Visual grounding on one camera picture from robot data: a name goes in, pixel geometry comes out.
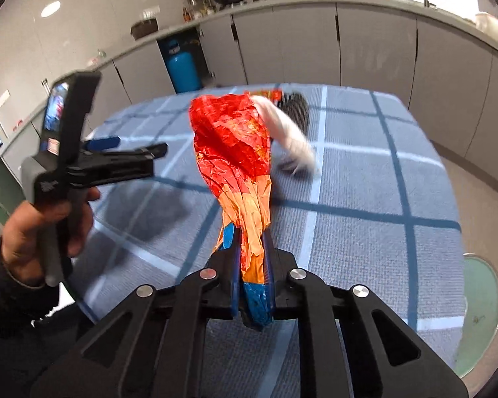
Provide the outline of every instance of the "plaid tablecloth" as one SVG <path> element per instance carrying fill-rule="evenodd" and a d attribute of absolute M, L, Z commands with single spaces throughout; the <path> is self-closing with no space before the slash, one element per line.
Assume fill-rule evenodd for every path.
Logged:
<path fill-rule="evenodd" d="M 223 95 L 277 85 L 200 91 Z M 275 245 L 328 284 L 369 286 L 452 365 L 461 338 L 463 248 L 444 166 L 395 97 L 325 85 L 299 91 L 321 172 L 282 173 L 272 156 Z M 187 109 L 197 93 L 126 108 L 96 130 L 121 149 L 165 141 L 155 177 L 101 188 L 96 223 L 69 285 L 94 318 L 140 284 L 172 286 L 199 270 L 221 226 L 220 207 L 195 162 Z M 299 396 L 295 321 L 258 333 L 239 320 L 210 321 L 202 393 L 215 397 Z"/>

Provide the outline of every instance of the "silver bolt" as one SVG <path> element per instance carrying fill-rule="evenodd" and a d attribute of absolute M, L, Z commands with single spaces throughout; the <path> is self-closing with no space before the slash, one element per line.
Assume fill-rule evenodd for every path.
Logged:
<path fill-rule="evenodd" d="M 204 270 L 201 270 L 199 273 L 199 276 L 204 279 L 204 280 L 211 280 L 215 278 L 216 276 L 216 271 L 213 270 L 212 268 L 205 268 Z"/>
<path fill-rule="evenodd" d="M 147 284 L 140 286 L 136 290 L 136 294 L 141 298 L 147 298 L 148 296 L 153 295 L 153 287 L 148 286 Z"/>
<path fill-rule="evenodd" d="M 306 278 L 306 271 L 301 268 L 295 268 L 290 271 L 290 277 L 294 280 L 302 280 Z"/>
<path fill-rule="evenodd" d="M 364 298 L 369 294 L 369 289 L 359 284 L 358 286 L 353 287 L 352 292 L 359 298 Z"/>

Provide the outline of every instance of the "white feather duster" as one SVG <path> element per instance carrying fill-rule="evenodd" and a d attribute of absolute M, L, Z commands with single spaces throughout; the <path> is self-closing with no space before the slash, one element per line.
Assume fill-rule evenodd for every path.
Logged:
<path fill-rule="evenodd" d="M 315 155 L 308 139 L 291 118 L 265 97 L 251 96 L 256 110 L 264 120 L 271 138 L 284 148 L 292 160 L 289 169 L 315 171 Z"/>

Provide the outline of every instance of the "person's arm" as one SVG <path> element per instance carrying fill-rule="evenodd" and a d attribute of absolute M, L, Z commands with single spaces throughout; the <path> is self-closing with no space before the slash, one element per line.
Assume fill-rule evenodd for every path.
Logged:
<path fill-rule="evenodd" d="M 100 192 L 91 188 L 83 205 L 83 218 L 68 244 L 69 257 L 77 256 L 93 224 L 88 201 Z M 41 227 L 57 223 L 70 213 L 70 203 L 35 208 L 22 202 L 6 222 L 0 238 L 0 332 L 9 333 L 44 317 L 59 302 L 59 287 L 44 283 L 37 250 Z"/>

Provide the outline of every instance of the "black sleeve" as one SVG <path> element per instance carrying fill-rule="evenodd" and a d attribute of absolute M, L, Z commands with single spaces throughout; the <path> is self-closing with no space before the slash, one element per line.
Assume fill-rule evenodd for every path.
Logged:
<path fill-rule="evenodd" d="M 0 238 L 0 333 L 10 333 L 44 317 L 59 303 L 59 287 L 28 287 L 16 281 L 2 263 Z"/>

